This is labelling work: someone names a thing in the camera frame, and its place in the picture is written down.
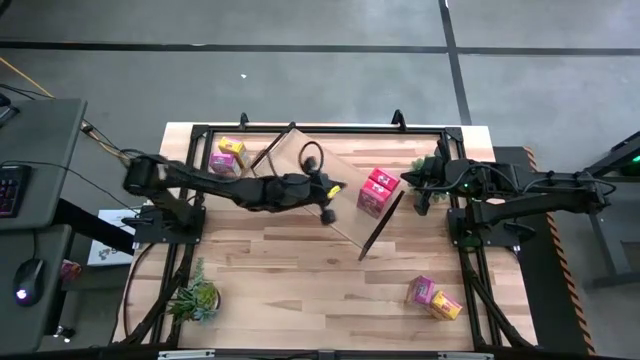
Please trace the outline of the black metal stand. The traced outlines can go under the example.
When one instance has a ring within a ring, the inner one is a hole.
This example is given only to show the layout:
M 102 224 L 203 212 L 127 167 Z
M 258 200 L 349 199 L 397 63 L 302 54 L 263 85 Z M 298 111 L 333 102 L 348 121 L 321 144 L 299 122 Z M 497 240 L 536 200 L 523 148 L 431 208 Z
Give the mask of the black metal stand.
M 606 274 L 588 285 L 591 289 L 640 283 L 625 245 L 640 246 L 640 131 L 614 145 L 609 153 L 585 168 L 594 177 L 618 185 L 611 205 L 589 219 L 603 253 Z

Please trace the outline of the yellow Corn Pops cereal box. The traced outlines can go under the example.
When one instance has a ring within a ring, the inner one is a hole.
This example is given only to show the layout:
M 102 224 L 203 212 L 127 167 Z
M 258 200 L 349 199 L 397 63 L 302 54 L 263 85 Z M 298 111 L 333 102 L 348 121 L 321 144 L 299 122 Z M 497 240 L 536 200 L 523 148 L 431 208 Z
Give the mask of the yellow Corn Pops cereal box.
M 218 149 L 224 153 L 232 155 L 241 168 L 246 168 L 249 164 L 249 155 L 243 141 L 232 137 L 224 136 L 221 138 Z
M 429 303 L 429 311 L 440 320 L 453 321 L 461 312 L 463 306 L 450 298 L 444 291 L 434 293 Z

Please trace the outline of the spiky succulent potted plant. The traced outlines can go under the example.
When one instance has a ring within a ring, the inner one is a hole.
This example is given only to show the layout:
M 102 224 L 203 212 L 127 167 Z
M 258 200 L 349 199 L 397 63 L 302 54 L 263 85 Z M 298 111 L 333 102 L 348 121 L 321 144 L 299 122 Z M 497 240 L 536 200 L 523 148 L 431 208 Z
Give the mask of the spiky succulent potted plant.
M 169 301 L 167 314 L 179 323 L 206 323 L 212 320 L 221 305 L 221 296 L 213 282 L 205 279 L 205 261 L 199 257 L 195 272 L 186 287 L 179 287 Z

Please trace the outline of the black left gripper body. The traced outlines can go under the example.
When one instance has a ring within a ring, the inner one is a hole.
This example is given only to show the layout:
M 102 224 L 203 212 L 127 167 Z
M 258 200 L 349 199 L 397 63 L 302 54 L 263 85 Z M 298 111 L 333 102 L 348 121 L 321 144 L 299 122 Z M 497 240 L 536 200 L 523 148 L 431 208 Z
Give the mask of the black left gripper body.
M 315 204 L 321 211 L 320 221 L 330 225 L 336 221 L 335 211 L 329 208 L 331 201 L 326 194 L 331 189 L 327 184 L 328 175 L 321 171 L 315 157 L 307 157 L 301 163 L 302 174 L 287 173 L 280 182 L 284 186 L 285 204 L 289 207 Z

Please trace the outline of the silver metal bracket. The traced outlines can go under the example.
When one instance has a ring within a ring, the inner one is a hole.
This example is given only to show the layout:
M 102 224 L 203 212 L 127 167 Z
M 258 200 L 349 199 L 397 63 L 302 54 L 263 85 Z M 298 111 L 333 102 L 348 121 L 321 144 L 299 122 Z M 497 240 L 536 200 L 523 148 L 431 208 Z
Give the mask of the silver metal bracket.
M 171 350 L 158 353 L 157 360 L 214 360 L 213 349 Z
M 493 354 L 477 352 L 438 352 L 437 360 L 495 360 Z

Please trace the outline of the purple Raisin Bran cereal box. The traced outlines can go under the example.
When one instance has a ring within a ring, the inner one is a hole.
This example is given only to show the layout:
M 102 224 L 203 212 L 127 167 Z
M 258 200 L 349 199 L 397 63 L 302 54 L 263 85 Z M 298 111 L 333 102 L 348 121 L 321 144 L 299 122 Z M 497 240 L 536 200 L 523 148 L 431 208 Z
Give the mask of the purple Raisin Bran cereal box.
M 209 157 L 209 168 L 215 174 L 229 177 L 239 177 L 242 168 L 234 155 L 213 153 Z
M 435 282 L 431 278 L 422 275 L 417 276 L 409 283 L 406 302 L 413 305 L 429 305 L 434 289 Z

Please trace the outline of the large grey desk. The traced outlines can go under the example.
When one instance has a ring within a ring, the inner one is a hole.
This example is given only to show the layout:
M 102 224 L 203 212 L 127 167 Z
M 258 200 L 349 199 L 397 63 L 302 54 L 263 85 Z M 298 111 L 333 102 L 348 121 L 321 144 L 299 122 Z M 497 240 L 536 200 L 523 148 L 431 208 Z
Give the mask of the large grey desk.
M 42 228 L 54 219 L 87 102 L 81 99 L 25 100 L 0 128 L 0 164 L 26 164 L 31 175 L 14 218 L 0 231 Z

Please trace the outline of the small grey desk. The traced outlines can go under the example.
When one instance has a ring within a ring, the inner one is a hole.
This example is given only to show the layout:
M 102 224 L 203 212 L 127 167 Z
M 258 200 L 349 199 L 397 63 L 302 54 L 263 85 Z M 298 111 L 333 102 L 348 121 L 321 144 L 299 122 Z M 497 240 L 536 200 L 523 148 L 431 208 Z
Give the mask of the small grey desk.
M 72 239 L 67 225 L 0 233 L 0 356 L 36 351 L 57 326 L 60 268 Z M 31 258 L 44 261 L 41 297 L 24 307 L 16 301 L 13 279 L 19 265 Z

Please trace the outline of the black keyboard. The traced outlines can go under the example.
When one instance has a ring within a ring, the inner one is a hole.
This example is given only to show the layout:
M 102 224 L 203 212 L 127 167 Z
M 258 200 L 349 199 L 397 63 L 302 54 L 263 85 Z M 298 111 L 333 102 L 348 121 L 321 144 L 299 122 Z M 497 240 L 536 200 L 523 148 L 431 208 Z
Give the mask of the black keyboard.
M 0 166 L 0 218 L 15 218 L 18 215 L 31 171 L 28 165 Z

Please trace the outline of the pink snack packet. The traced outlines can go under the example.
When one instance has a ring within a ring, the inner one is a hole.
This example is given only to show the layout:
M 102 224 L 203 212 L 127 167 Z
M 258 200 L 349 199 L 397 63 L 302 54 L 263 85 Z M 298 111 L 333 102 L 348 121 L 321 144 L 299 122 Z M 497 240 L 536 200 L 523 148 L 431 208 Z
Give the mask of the pink snack packet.
M 60 268 L 60 279 L 69 282 L 76 279 L 82 272 L 82 266 L 67 259 L 64 259 Z

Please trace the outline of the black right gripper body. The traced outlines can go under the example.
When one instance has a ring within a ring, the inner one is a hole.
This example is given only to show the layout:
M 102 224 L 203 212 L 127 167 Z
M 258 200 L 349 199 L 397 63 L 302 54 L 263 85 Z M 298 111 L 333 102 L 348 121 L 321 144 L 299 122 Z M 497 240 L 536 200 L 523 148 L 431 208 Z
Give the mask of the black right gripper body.
M 417 187 L 417 213 L 425 216 L 430 207 L 431 187 L 443 187 L 445 184 L 444 167 L 450 159 L 450 151 L 443 141 L 437 142 L 432 156 L 423 160 Z

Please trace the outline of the round green potted plant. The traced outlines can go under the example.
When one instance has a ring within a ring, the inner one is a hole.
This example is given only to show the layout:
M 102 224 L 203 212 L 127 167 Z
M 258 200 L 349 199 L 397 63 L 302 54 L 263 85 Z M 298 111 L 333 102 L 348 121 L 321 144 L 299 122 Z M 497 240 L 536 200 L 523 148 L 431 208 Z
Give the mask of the round green potted plant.
M 412 171 L 417 171 L 420 170 L 423 163 L 424 163 L 425 158 L 417 158 L 416 160 L 411 162 L 411 170 Z M 431 203 L 439 203 L 441 201 L 445 201 L 448 199 L 448 196 L 446 194 L 441 194 L 441 193 L 433 193 L 431 195 Z

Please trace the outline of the white printed box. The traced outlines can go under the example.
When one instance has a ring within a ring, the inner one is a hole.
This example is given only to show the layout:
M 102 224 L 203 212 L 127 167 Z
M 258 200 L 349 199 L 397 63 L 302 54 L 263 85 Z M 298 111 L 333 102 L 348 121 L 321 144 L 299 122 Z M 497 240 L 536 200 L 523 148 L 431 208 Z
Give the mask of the white printed box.
M 100 210 L 98 218 L 115 225 L 130 234 L 135 233 L 135 229 L 125 225 L 124 218 L 134 217 L 139 210 Z M 87 265 L 92 267 L 130 265 L 133 256 L 117 251 L 115 248 L 104 245 L 93 240 L 88 254 Z

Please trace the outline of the black computer mouse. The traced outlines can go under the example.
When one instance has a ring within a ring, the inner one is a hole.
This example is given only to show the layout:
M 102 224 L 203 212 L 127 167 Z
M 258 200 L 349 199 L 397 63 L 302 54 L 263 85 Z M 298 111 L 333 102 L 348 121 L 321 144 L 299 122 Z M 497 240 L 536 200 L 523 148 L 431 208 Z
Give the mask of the black computer mouse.
M 21 263 L 13 278 L 16 303 L 22 307 L 35 305 L 42 296 L 45 262 L 31 258 Z

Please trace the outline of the black metal rig frame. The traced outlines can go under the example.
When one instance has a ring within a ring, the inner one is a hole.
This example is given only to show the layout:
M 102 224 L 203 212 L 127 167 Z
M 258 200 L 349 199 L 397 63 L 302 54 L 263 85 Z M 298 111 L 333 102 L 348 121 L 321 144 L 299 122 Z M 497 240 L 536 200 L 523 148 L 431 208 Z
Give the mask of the black metal rig frame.
M 436 149 L 442 131 L 418 126 L 320 125 L 303 127 L 365 176 L 373 168 L 399 174 L 412 161 Z M 329 154 L 324 169 L 328 170 Z M 330 349 L 330 350 L 472 350 L 460 260 L 446 227 L 446 200 L 432 205 L 425 217 L 405 193 L 366 258 L 360 248 L 310 210 L 280 214 L 251 213 L 231 201 L 206 196 L 207 222 L 195 256 L 203 258 L 205 278 L 221 292 L 221 309 L 204 325 L 185 323 L 180 348 Z M 173 275 L 186 249 L 155 245 L 138 262 L 128 297 L 131 333 L 158 298 L 163 275 Z M 536 344 L 521 268 L 514 254 L 485 250 L 493 295 L 511 324 Z M 435 319 L 405 303 L 409 282 L 431 277 L 437 288 L 464 306 L 454 321 Z

